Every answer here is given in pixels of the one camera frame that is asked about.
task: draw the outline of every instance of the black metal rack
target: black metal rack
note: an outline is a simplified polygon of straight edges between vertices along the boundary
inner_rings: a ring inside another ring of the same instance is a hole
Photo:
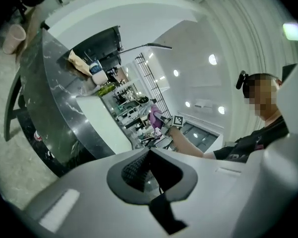
[[[169,112],[169,109],[164,101],[164,98],[149,68],[149,65],[146,63],[146,59],[142,53],[140,53],[139,56],[136,57],[136,62],[140,68],[141,73],[147,81],[147,85],[150,89],[152,96],[157,100],[156,105],[165,117],[170,117],[171,114]]]

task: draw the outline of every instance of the man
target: man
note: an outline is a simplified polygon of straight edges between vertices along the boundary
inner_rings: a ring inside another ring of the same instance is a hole
[[[201,158],[246,162],[249,155],[265,149],[271,142],[288,134],[284,119],[276,105],[276,92],[282,82],[270,74],[261,73],[248,76],[242,71],[236,88],[243,85],[244,98],[254,108],[255,114],[265,121],[265,127],[249,136],[240,138],[235,146],[224,147],[211,153],[203,153],[195,147],[176,127],[171,127],[169,135],[178,152]]]

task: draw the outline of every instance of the tiled floor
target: tiled floor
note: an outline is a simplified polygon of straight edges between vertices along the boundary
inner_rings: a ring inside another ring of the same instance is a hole
[[[57,177],[45,166],[25,138],[18,121],[11,123],[13,138],[3,138],[4,109],[16,73],[15,55],[2,52],[2,42],[9,25],[0,31],[0,191],[2,196],[19,208]]]

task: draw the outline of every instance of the pink bin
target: pink bin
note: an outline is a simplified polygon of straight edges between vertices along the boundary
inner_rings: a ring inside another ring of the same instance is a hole
[[[22,26],[18,24],[11,25],[2,46],[3,52],[8,55],[12,54],[19,44],[25,40],[25,37],[26,33]]]

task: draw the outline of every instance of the black t-shirt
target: black t-shirt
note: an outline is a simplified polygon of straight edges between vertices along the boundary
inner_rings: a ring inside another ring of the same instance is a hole
[[[283,117],[279,117],[269,126],[256,130],[249,136],[240,138],[236,141],[237,144],[235,146],[223,147],[218,151],[214,151],[214,154],[217,160],[245,163],[252,152],[265,149],[271,142],[287,134],[288,129],[285,121]]]

